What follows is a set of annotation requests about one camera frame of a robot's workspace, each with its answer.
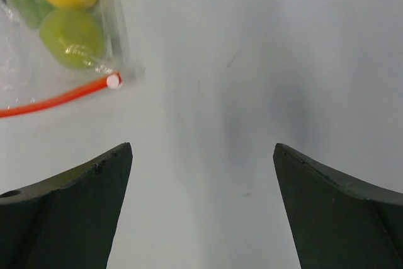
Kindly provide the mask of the clear zip top bag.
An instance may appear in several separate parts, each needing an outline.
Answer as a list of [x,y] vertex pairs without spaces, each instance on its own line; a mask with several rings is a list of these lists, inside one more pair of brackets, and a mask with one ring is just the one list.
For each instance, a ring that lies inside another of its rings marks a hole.
[[140,77],[121,0],[1,0],[1,116],[60,106]]

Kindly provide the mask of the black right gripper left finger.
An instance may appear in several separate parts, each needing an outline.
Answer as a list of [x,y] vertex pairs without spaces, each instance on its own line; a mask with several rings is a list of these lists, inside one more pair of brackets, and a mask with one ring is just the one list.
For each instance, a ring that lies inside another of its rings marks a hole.
[[106,268],[132,159],[126,142],[1,194],[1,268]]

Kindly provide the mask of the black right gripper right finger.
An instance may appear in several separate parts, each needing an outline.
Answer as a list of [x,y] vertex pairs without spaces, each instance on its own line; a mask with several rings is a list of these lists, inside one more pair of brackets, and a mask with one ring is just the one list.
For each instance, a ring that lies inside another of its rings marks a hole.
[[402,194],[278,143],[276,177],[302,268],[402,268]]

